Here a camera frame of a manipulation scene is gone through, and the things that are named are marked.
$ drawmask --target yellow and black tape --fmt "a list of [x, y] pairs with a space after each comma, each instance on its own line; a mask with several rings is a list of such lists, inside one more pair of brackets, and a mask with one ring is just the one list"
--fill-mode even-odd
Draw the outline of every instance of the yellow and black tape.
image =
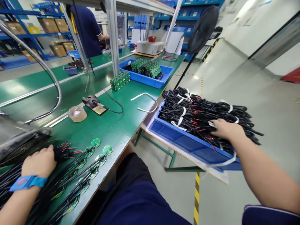
[[216, 46], [216, 44], [218, 43], [220, 39], [217, 38], [216, 41], [213, 43], [213, 45], [211, 46], [211, 48], [207, 51], [206, 55], [203, 58], [203, 62], [206, 60], [207, 56], [209, 56], [210, 52], [212, 51], [212, 49]]
[[199, 188], [200, 188], [200, 173], [196, 173], [195, 181], [195, 205], [194, 205], [194, 225], [199, 225]]

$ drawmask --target hand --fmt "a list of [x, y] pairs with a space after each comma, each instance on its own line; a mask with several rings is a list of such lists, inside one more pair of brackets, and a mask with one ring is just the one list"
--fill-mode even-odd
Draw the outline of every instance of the hand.
[[21, 176], [37, 175], [48, 178], [56, 166], [53, 145], [28, 156], [23, 163]]
[[223, 119], [212, 120], [216, 125], [217, 131], [212, 131], [211, 134], [220, 138], [232, 141], [237, 138], [244, 138], [246, 134], [241, 125], [236, 123], [229, 123]]

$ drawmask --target fan stand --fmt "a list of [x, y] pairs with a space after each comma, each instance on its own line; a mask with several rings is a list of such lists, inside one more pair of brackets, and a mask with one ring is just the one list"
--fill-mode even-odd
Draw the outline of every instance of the fan stand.
[[179, 83], [181, 82], [182, 78], [184, 77], [184, 75], [185, 75], [185, 73], [187, 72], [188, 68], [190, 67], [190, 65], [191, 65], [192, 62], [194, 61], [194, 59], [195, 59], [195, 57], [197, 56], [197, 54], [198, 54], [198, 53], [195, 53], [195, 54], [193, 55], [193, 57], [191, 58], [191, 60], [190, 60], [190, 62], [188, 63], [187, 67], [185, 68], [183, 74], [181, 75], [179, 81], [177, 82], [177, 84], [176, 84], [174, 90], [178, 87]]

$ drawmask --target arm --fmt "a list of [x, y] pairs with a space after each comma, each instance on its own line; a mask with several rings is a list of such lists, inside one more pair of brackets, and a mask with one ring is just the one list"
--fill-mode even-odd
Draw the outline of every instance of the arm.
[[[21, 176], [37, 175], [48, 178], [55, 166], [53, 146], [50, 145], [48, 149], [43, 148], [24, 160]], [[40, 190], [40, 187], [32, 186], [26, 190], [15, 191], [0, 211], [1, 224], [24, 224]]]
[[223, 119], [212, 120], [212, 135], [227, 139], [235, 149], [251, 191], [267, 207], [300, 214], [300, 187], [249, 138], [243, 128]]

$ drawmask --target sleeve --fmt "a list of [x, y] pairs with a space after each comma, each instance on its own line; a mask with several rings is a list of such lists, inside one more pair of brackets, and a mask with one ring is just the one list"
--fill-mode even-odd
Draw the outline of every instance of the sleeve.
[[92, 13], [92, 11], [90, 11], [89, 17], [90, 17], [91, 27], [94, 30], [95, 35], [99, 36], [100, 34], [102, 34], [102, 31], [96, 21], [94, 14]]

